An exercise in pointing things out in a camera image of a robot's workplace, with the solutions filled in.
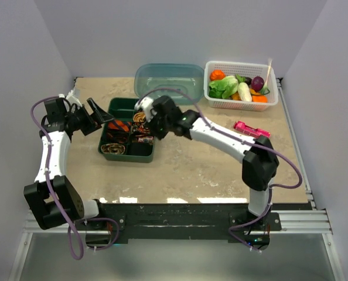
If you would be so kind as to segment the orange navy striped tie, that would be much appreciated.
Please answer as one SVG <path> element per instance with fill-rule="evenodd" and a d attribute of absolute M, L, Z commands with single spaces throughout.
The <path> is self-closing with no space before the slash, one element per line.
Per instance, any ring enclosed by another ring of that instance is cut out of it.
<path fill-rule="evenodd" d="M 115 119 L 108 123 L 107 128 L 110 130 L 129 132 L 131 129 L 131 125 L 132 125 L 132 122 Z"/>

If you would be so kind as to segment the green compartment organizer box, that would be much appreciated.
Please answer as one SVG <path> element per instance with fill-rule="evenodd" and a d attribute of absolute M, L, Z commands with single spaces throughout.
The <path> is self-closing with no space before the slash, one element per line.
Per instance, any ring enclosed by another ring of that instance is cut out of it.
<path fill-rule="evenodd" d="M 134 108 L 135 98 L 113 98 L 108 113 L 114 117 L 104 125 L 98 152 L 106 160 L 150 163 L 155 138 L 145 125 L 145 114 Z"/>

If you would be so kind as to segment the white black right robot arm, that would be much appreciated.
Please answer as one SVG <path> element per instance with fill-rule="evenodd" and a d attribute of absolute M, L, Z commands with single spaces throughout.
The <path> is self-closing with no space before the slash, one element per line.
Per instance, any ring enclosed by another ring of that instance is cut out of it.
<path fill-rule="evenodd" d="M 143 110 L 145 124 L 154 137 L 161 140 L 171 132 L 176 136 L 208 144 L 241 163 L 242 181 L 250 189 L 247 222 L 255 230 L 268 224 L 266 212 L 272 197 L 268 186 L 279 165 L 268 138 L 255 139 L 240 135 L 215 124 L 192 109 L 183 112 L 167 95 L 155 100 L 145 97 L 136 107 Z"/>

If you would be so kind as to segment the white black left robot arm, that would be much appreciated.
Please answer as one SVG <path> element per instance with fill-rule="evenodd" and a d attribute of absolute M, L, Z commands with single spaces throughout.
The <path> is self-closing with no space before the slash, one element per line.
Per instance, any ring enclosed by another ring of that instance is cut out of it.
<path fill-rule="evenodd" d="M 67 154 L 75 131 L 87 136 L 114 117 L 92 98 L 88 113 L 77 98 L 64 96 L 42 100 L 46 115 L 36 121 L 42 141 L 42 159 L 34 182 L 25 186 L 23 195 L 41 229 L 58 227 L 85 219 L 94 229 L 103 229 L 108 215 L 98 200 L 84 201 L 66 176 Z"/>

